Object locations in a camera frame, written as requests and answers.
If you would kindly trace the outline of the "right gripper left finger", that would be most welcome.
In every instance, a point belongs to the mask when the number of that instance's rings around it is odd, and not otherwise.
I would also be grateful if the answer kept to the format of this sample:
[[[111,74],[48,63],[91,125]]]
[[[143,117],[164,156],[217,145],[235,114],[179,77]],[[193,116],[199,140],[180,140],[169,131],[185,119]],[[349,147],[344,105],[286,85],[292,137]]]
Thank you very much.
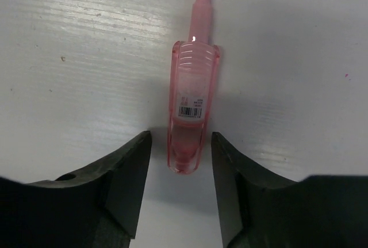
[[[56,180],[1,178],[2,247],[128,247],[136,236],[152,147],[144,131]]]

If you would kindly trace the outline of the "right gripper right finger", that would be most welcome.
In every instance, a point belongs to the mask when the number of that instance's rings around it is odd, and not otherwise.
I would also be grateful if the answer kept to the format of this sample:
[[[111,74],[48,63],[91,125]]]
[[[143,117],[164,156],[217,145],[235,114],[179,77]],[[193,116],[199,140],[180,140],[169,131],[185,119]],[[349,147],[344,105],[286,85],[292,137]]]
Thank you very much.
[[[366,247],[367,177],[282,177],[211,139],[224,247]]]

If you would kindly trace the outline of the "pink highlighter pen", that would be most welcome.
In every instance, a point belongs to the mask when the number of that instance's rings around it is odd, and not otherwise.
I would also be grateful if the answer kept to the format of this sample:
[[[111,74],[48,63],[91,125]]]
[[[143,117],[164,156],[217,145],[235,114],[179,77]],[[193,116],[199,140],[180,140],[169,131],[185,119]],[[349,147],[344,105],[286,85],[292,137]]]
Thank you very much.
[[[172,47],[168,103],[167,164],[179,174],[200,163],[216,87],[220,49],[210,43],[212,1],[195,0],[189,35]]]

